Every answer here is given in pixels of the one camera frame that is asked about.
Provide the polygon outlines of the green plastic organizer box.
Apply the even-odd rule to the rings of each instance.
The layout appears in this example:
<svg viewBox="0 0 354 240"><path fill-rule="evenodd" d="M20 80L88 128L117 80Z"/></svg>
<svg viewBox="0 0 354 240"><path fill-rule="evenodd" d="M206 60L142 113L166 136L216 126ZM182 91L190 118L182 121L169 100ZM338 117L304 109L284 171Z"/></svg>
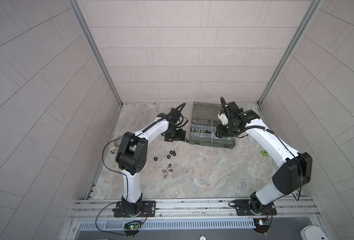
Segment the green plastic organizer box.
<svg viewBox="0 0 354 240"><path fill-rule="evenodd" d="M218 113L222 109L219 104L193 104L189 142L191 145L233 149L236 146L235 137L216 137L217 126L222 125Z"/></svg>

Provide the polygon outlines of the silver wing nut pair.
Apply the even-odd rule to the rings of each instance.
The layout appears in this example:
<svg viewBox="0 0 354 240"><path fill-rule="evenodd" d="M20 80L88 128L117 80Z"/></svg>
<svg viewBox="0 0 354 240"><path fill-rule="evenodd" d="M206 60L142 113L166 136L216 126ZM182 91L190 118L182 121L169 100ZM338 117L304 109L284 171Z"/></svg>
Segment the silver wing nut pair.
<svg viewBox="0 0 354 240"><path fill-rule="evenodd" d="M169 165L167 166L167 169L163 169L163 170L162 170L163 178L166 179L167 176L168 176L168 174L169 174L169 173L172 173L172 172L173 172L172 164L169 164Z"/></svg>

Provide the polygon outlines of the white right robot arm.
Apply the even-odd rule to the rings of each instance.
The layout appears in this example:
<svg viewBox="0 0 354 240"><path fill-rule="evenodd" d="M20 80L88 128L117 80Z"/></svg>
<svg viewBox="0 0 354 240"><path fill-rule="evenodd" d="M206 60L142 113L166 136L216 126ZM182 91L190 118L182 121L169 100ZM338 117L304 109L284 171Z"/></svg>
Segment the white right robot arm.
<svg viewBox="0 0 354 240"><path fill-rule="evenodd" d="M220 100L222 109L218 118L221 124L217 126L216 136L242 138L246 133L268 152L279 168L266 186L251 194L251 212L262 215L268 205L281 197L294 191L300 194L302 187L311 181L312 157L290 147L253 110L245 111L235 102Z"/></svg>

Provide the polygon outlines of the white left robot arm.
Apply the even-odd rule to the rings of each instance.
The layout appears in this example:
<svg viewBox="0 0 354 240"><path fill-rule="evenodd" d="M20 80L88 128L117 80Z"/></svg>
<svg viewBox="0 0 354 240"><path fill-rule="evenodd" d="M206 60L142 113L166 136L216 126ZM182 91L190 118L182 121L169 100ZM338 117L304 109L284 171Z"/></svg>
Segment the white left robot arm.
<svg viewBox="0 0 354 240"><path fill-rule="evenodd" d="M147 161L149 144L158 136L163 135L166 142L184 142L186 131L182 110L186 103L172 108L168 114L160 113L155 120L143 129L131 133L126 132L116 154L116 162L123 174L124 192L121 197L121 211L130 216L138 216L142 207L142 192L140 190L140 172Z"/></svg>

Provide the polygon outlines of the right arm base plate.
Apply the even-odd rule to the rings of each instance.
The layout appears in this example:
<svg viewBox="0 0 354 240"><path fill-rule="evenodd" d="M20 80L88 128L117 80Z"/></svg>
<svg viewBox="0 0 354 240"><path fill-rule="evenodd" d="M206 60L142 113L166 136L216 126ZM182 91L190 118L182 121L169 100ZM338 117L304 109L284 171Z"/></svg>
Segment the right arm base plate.
<svg viewBox="0 0 354 240"><path fill-rule="evenodd" d="M277 215L277 210L273 202L268 205L253 203L252 200L233 200L228 203L228 206L234 208L237 216L267 216Z"/></svg>

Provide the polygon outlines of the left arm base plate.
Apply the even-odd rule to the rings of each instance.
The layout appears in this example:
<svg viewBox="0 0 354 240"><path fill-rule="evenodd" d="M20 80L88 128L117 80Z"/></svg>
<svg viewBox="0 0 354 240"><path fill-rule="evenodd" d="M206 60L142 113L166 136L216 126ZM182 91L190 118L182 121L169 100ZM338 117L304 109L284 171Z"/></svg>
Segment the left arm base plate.
<svg viewBox="0 0 354 240"><path fill-rule="evenodd" d="M155 208L156 201L139 201L138 203L119 201L112 211L115 218L154 217Z"/></svg>

